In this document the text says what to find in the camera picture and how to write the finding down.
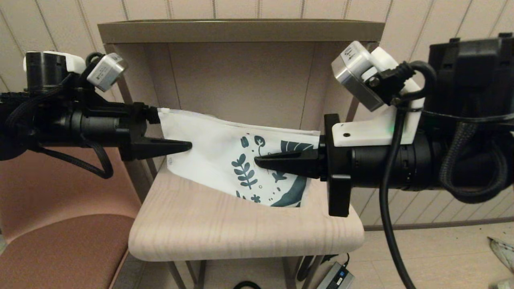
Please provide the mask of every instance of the floor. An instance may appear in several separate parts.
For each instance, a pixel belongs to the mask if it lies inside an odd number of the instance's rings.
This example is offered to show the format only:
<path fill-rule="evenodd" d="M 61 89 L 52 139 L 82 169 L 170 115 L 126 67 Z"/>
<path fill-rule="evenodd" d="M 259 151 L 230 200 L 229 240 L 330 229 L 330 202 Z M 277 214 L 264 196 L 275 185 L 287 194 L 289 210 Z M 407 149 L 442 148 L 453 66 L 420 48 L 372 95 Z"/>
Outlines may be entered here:
<path fill-rule="evenodd" d="M 403 230 L 395 234 L 405 265 L 418 288 L 485 289 L 491 283 L 512 277 L 492 253 L 487 236 L 514 243 L 513 223 Z M 356 277 L 352 289 L 404 288 L 383 232 L 365 235 L 365 244 L 350 253 L 348 269 Z M 344 263 L 346 255 L 323 264 L 315 280 L 321 280 L 334 260 Z M 187 276 L 183 262 L 178 262 L 177 267 Z M 146 263 L 141 271 L 141 278 L 130 288 L 176 288 L 165 263 Z M 205 289 L 232 289 L 243 280 L 254 281 L 262 289 L 285 288 L 281 259 L 208 261 Z M 297 288 L 301 288 L 301 283 L 297 283 Z"/>

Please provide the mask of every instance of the striped wall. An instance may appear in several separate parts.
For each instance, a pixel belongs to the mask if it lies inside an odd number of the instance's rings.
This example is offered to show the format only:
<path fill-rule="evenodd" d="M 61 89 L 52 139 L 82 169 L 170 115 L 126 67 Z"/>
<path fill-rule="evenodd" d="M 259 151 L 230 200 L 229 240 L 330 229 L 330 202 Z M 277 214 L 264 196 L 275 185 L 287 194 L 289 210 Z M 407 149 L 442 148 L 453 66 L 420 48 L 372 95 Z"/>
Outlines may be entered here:
<path fill-rule="evenodd" d="M 514 0 L 2 0 L 0 92 L 25 85 L 26 51 L 57 50 L 85 57 L 104 51 L 98 23 L 137 19 L 310 18 L 386 22 L 381 46 L 397 60 L 426 60 L 429 45 L 452 37 L 485 38 L 514 30 Z M 104 94 L 122 101 L 117 87 Z M 362 106 L 356 120 L 373 117 Z M 354 189 L 364 225 L 379 225 L 378 191 Z M 395 224 L 514 216 L 509 188 L 483 204 L 465 205 L 443 191 L 390 193 Z"/>

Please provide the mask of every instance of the leaf pattern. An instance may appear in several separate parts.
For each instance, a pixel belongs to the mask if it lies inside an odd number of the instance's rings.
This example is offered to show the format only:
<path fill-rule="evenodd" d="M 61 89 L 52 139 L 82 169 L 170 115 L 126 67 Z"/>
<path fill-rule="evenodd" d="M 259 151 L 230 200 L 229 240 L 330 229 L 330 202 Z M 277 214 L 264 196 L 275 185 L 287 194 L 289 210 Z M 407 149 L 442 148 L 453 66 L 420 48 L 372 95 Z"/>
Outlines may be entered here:
<path fill-rule="evenodd" d="M 275 184 L 280 181 L 280 180 L 284 180 L 284 179 L 287 179 L 286 176 L 284 176 L 285 173 L 283 172 L 275 172 L 275 173 L 272 173 L 271 175 L 275 178 Z"/>
<path fill-rule="evenodd" d="M 272 207 L 286 207 L 302 200 L 303 191 L 307 185 L 307 178 L 297 176 L 289 191 L 282 195 L 280 200 L 273 203 Z"/>
<path fill-rule="evenodd" d="M 234 169 L 234 173 L 238 175 L 237 179 L 241 180 L 240 183 L 243 187 L 248 187 L 250 190 L 252 189 L 252 185 L 257 183 L 257 179 L 250 181 L 250 179 L 255 175 L 254 170 L 250 170 L 250 163 L 246 161 L 246 155 L 241 154 L 236 161 L 232 162 L 233 167 L 240 167 L 240 169 Z"/>
<path fill-rule="evenodd" d="M 254 201 L 256 203 L 260 203 L 261 202 L 261 197 L 256 195 L 256 194 L 254 194 L 251 199 L 252 199 L 252 201 Z"/>
<path fill-rule="evenodd" d="M 286 141 L 286 140 L 282 140 L 280 142 L 280 150 L 283 153 L 306 151 L 306 150 L 312 150 L 313 148 L 314 148 L 314 146 L 311 143 L 294 142 L 294 141 Z"/>
<path fill-rule="evenodd" d="M 259 156 L 261 155 L 261 148 L 266 145 L 266 141 L 262 136 L 256 135 L 255 138 L 255 144 L 259 146 Z"/>
<path fill-rule="evenodd" d="M 241 146 L 243 148 L 247 148 L 249 145 L 250 145 L 250 143 L 248 142 L 248 139 L 246 138 L 246 136 L 242 137 L 241 138 Z"/>
<path fill-rule="evenodd" d="M 235 195 L 236 195 L 237 197 L 239 197 L 239 198 L 241 197 L 241 194 L 239 194 L 239 191 L 236 191 L 236 192 L 235 192 Z"/>

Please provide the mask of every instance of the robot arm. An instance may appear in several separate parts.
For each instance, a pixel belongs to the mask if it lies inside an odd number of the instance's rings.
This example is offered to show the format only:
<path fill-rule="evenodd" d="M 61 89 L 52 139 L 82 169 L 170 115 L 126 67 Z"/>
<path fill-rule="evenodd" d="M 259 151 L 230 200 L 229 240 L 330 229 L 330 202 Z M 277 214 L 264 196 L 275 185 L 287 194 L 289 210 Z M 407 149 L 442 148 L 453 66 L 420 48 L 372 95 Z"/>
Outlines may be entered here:
<path fill-rule="evenodd" d="M 157 108 L 142 102 L 108 102 L 95 92 L 110 89 L 125 70 L 115 53 L 92 53 L 86 61 L 53 51 L 28 52 L 27 91 L 0 96 L 0 160 L 26 150 L 71 162 L 103 178 L 112 167 L 103 147 L 118 147 L 125 161 L 187 151 L 190 142 L 144 137 L 146 122 L 160 123 Z M 103 171 L 47 147 L 89 147 Z"/>
<path fill-rule="evenodd" d="M 325 115 L 317 150 L 255 163 L 327 182 L 334 216 L 348 216 L 352 187 L 379 187 L 389 251 L 403 284 L 413 289 L 393 233 L 389 187 L 444 188 L 461 202 L 481 203 L 512 184 L 513 48 L 512 33 L 452 39 L 430 46 L 429 63 L 398 65 L 382 49 L 369 53 L 354 42 L 332 63 L 334 76 L 370 111 L 390 107 L 363 122 Z M 423 74 L 423 89 L 409 80 L 414 71 Z"/>

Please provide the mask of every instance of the white pouch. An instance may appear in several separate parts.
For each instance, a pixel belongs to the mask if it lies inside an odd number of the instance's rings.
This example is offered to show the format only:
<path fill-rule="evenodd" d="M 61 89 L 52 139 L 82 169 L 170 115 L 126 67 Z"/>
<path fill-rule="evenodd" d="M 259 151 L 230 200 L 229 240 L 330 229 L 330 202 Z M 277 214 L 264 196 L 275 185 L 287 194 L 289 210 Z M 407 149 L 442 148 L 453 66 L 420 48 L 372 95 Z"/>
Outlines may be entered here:
<path fill-rule="evenodd" d="M 260 127 L 199 113 L 159 109 L 164 138 L 190 141 L 193 148 L 167 156 L 181 177 L 251 202 L 299 207 L 309 179 L 258 167 L 254 157 L 317 149 L 319 131 Z"/>

